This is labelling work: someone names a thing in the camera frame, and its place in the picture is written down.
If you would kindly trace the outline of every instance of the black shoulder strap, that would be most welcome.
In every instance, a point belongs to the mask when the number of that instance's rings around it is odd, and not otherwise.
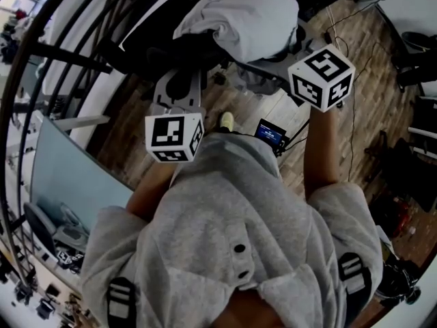
[[[117,277],[109,283],[107,291],[109,328],[137,326],[135,286],[124,277]]]
[[[346,287],[345,327],[349,327],[370,299],[371,275],[360,256],[344,253],[339,260],[339,276]]]

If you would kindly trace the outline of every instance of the railing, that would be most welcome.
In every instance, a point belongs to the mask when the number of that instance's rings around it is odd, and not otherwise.
[[[93,0],[83,0],[82,4],[76,8],[76,11],[66,23],[65,27],[61,31],[59,37],[56,39],[53,45],[41,44],[38,42],[38,38],[43,32],[47,22],[50,20],[51,16],[55,13],[57,8],[61,5],[63,0],[47,0],[42,6],[40,12],[33,20],[29,30],[25,34],[23,40],[20,43],[18,52],[14,58],[12,68],[5,84],[5,89],[3,91],[3,98],[1,101],[0,108],[0,161],[5,162],[7,159],[7,139],[10,121],[14,114],[14,99],[20,85],[20,80],[25,71],[25,67],[29,58],[32,55],[38,55],[46,58],[46,63],[42,67],[38,80],[36,81],[35,87],[30,95],[28,102],[28,108],[24,120],[24,124],[21,128],[21,140],[18,149],[18,164],[17,164],[17,183],[16,183],[16,205],[17,205],[17,216],[14,217],[13,213],[10,212],[8,205],[8,199],[6,195],[6,185],[5,185],[5,164],[0,164],[0,207],[1,215],[3,217],[4,231],[6,238],[8,240],[8,247],[10,253],[12,254],[15,263],[17,264],[17,271],[20,275],[20,280],[22,284],[29,288],[29,283],[27,281],[27,274],[31,270],[31,263],[29,262],[28,256],[30,253],[34,252],[35,243],[33,241],[32,234],[27,234],[23,229],[23,217],[22,211],[22,170],[23,170],[23,157],[25,154],[26,138],[28,135],[28,129],[31,122],[32,113],[36,109],[36,103],[40,91],[42,89],[42,84],[46,78],[49,68],[54,60],[65,62],[66,66],[57,80],[55,89],[52,94],[45,94],[50,96],[48,101],[48,106],[44,110],[44,115],[50,116],[57,104],[57,99],[59,97],[59,92],[62,85],[64,84],[68,73],[72,66],[82,67],[78,77],[75,79],[74,84],[66,96],[64,107],[60,113],[60,119],[64,119],[68,113],[70,105],[72,104],[72,99],[74,98],[76,91],[79,89],[85,75],[86,86],[85,90],[81,95],[81,99],[76,109],[74,110],[73,118],[76,117],[81,107],[83,106],[90,90],[92,89],[94,83],[98,76],[103,73],[110,73],[112,71],[111,67],[107,66],[106,63],[102,62],[99,55],[99,46],[101,40],[107,40],[113,36],[114,31],[120,26],[120,24],[126,20],[129,21],[130,26],[134,25],[139,18],[137,14],[133,13],[136,9],[150,8],[157,0],[107,0],[102,11],[97,15],[94,21],[89,26],[88,30],[83,34],[79,43],[73,52],[67,51],[61,48],[62,42],[66,39],[70,30],[74,27],[74,24],[82,16],[86,7]],[[116,44],[119,44],[127,35],[129,28],[122,31],[118,35]],[[94,34],[94,42],[92,45],[92,50],[89,57],[82,56],[80,52],[86,45],[87,41]],[[21,249],[23,250],[25,262],[27,266],[23,266],[18,257],[17,251],[15,249],[16,239],[18,237],[19,243],[21,243]]]

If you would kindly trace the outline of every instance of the shoe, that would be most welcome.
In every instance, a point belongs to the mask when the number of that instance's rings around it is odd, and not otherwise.
[[[218,127],[226,128],[231,133],[234,130],[234,115],[231,112],[223,113],[218,122]]]

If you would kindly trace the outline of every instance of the forearm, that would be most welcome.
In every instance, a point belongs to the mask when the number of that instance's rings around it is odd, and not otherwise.
[[[316,189],[339,181],[337,109],[322,113],[312,108],[304,157],[307,200]]]
[[[150,222],[161,198],[169,189],[171,177],[177,166],[154,163],[130,197],[126,210]]]

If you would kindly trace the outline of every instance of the wooden floor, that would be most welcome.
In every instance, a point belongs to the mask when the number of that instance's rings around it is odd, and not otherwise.
[[[331,8],[335,20],[338,21],[353,13],[354,4],[339,0]],[[326,12],[321,11],[311,20],[311,25],[323,33],[330,26]],[[373,50],[373,57],[355,83],[354,97],[347,98],[344,108],[339,111],[341,178],[348,179],[352,158],[350,138],[354,127],[354,159],[350,180],[364,189],[370,201],[374,193],[379,191],[382,182],[379,179],[372,184],[365,182],[365,177],[370,174],[375,163],[364,154],[364,149],[377,140],[380,130],[388,133],[390,146],[400,137],[408,138],[406,128],[412,121],[410,101],[419,94],[419,90],[417,87],[410,87],[405,94],[399,92],[395,82],[396,73],[390,63],[390,55],[387,54],[393,48],[390,31],[375,8],[343,21],[336,29],[337,35],[348,43],[348,58],[356,66],[357,74],[364,68]],[[346,53],[344,43],[339,43]],[[232,72],[233,67],[230,67],[227,75]],[[94,146],[93,154],[116,176],[135,188],[152,164],[144,146],[144,116],[150,104],[140,100],[148,84],[132,77],[125,85],[123,98],[113,107],[111,113],[112,119],[108,126],[111,130],[103,136],[107,139],[103,144]],[[354,100],[356,110],[353,125]],[[203,92],[202,103],[208,111],[206,128],[211,129],[214,126],[221,112],[231,111],[235,115],[239,131],[249,134],[255,132],[259,120],[264,118],[286,128],[290,137],[309,116],[308,105],[297,107],[283,92],[274,96],[242,94],[228,83],[219,86],[212,81]],[[303,131],[296,141],[305,136],[306,131]],[[304,143],[299,143],[279,158],[285,185],[301,196],[304,195],[304,147]],[[407,225],[406,231],[394,240],[395,250],[399,256],[424,266],[429,262],[428,256],[436,244],[437,221],[435,215],[424,213],[416,204],[412,205],[410,213],[413,216],[412,221]],[[408,233],[410,227],[416,228],[413,235]],[[368,327],[384,313],[382,306],[372,301],[353,327]]]

